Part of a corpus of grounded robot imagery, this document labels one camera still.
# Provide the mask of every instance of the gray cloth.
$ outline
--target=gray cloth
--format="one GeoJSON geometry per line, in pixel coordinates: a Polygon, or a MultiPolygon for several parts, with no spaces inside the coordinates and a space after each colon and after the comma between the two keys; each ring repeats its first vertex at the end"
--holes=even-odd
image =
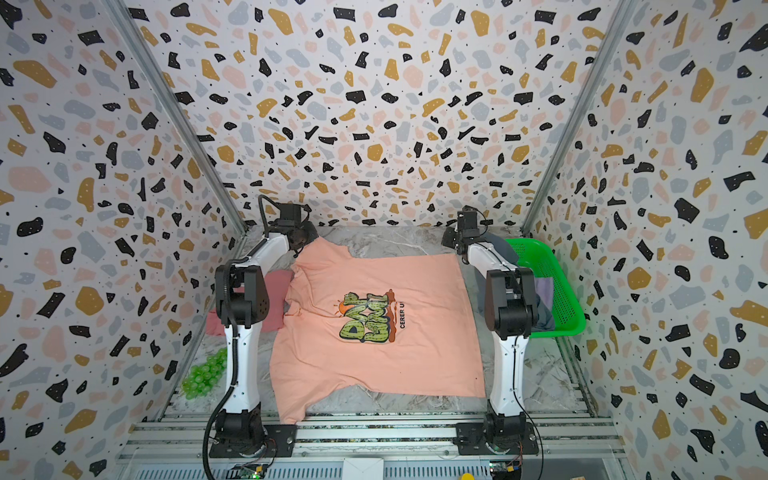
{"type": "MultiPolygon", "coordinates": [[[[507,260],[513,265],[518,264],[520,256],[515,252],[515,249],[512,248],[512,245],[507,243],[506,240],[492,233],[486,233],[480,238],[484,242],[489,242],[491,245],[493,245],[493,247],[496,249],[496,252],[504,257],[504,260],[507,260]]],[[[478,311],[482,315],[485,311],[485,277],[477,269],[475,269],[475,279],[478,282],[478,311]]],[[[547,292],[544,294],[544,297],[551,298],[552,294],[553,293],[547,292]]],[[[538,291],[536,293],[536,307],[538,309],[538,321],[536,322],[536,325],[532,326],[531,331],[553,331],[555,328],[554,316],[552,315],[551,308],[548,308],[545,302],[541,301],[541,296],[539,295],[538,291]]]]}

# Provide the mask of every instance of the red folded cloth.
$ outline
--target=red folded cloth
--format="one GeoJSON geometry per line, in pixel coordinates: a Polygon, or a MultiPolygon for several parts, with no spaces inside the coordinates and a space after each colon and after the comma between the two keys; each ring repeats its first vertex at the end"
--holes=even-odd
{"type": "MultiPolygon", "coordinates": [[[[262,332],[274,332],[275,330],[283,326],[283,305],[286,301],[286,294],[288,293],[288,285],[293,278],[293,272],[291,270],[275,270],[269,272],[264,277],[264,283],[266,284],[266,293],[270,298],[270,312],[266,315],[266,319],[262,322],[262,332]]],[[[242,292],[243,287],[236,288],[236,292],[242,292]]],[[[216,314],[216,306],[208,313],[208,317],[205,319],[205,333],[207,335],[224,335],[224,325],[221,323],[221,319],[216,314]]]]}

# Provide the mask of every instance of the pink cloth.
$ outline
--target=pink cloth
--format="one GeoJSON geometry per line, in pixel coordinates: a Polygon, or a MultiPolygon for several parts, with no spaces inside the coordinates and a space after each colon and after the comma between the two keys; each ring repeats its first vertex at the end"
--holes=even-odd
{"type": "MultiPolygon", "coordinates": [[[[283,327],[286,293],[288,292],[288,285],[292,277],[293,272],[290,270],[275,270],[264,276],[266,294],[270,298],[270,312],[263,321],[261,326],[262,332],[274,332],[283,327]]],[[[236,288],[235,291],[242,292],[243,287],[236,288]]],[[[224,325],[216,314],[215,305],[214,309],[208,312],[208,317],[205,319],[205,333],[215,336],[224,335],[224,325]]]]}
{"type": "Polygon", "coordinates": [[[319,238],[296,259],[270,362],[280,421],[331,392],[485,397],[475,319],[455,254],[353,258],[319,238]]]}

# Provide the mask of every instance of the robotic arm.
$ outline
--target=robotic arm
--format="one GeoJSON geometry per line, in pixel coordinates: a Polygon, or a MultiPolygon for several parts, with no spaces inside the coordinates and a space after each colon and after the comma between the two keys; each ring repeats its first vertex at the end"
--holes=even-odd
{"type": "MultiPolygon", "coordinates": [[[[317,231],[309,221],[309,206],[278,204],[261,195],[259,208],[264,225],[261,241],[244,258],[219,266],[215,273],[216,314],[224,324],[229,351],[229,389],[206,428],[203,460],[207,475],[210,471],[207,443],[214,424],[211,457],[263,455],[269,448],[266,444],[269,436],[261,422],[259,389],[255,381],[261,322],[270,311],[264,274],[289,250],[298,254],[317,238],[317,231]],[[262,200],[269,201],[280,211],[277,220],[267,223],[262,200]],[[307,213],[304,220],[301,219],[302,210],[307,213]],[[244,286],[244,291],[234,292],[234,288],[240,285],[244,286]]],[[[278,456],[277,442],[274,450],[270,456],[278,456]]]]}
{"type": "Polygon", "coordinates": [[[483,241],[477,215],[472,207],[460,210],[455,225],[445,230],[442,245],[456,250],[485,278],[485,325],[493,332],[495,369],[483,432],[488,447],[503,453],[517,445],[526,430],[523,359],[538,310],[533,272],[510,264],[483,241]]]}

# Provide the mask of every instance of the black mounting plate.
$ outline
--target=black mounting plate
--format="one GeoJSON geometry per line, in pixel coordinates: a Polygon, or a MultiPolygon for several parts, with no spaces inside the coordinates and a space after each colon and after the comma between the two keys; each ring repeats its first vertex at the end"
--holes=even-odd
{"type": "MultiPolygon", "coordinates": [[[[266,429],[266,452],[261,458],[286,458],[293,454],[293,446],[296,444],[296,426],[295,425],[265,425],[266,429]]],[[[238,460],[248,460],[231,449],[227,449],[223,443],[214,443],[210,447],[211,458],[237,458],[238,460]]]]}
{"type": "MultiPolygon", "coordinates": [[[[534,433],[533,425],[525,423],[525,434],[522,436],[523,455],[538,455],[538,439],[531,440],[531,434],[534,433]]],[[[485,443],[485,433],[483,432],[482,422],[476,423],[457,423],[456,439],[453,441],[458,446],[459,455],[500,455],[494,452],[485,443]]],[[[514,447],[505,455],[517,456],[519,447],[514,447]]]]}

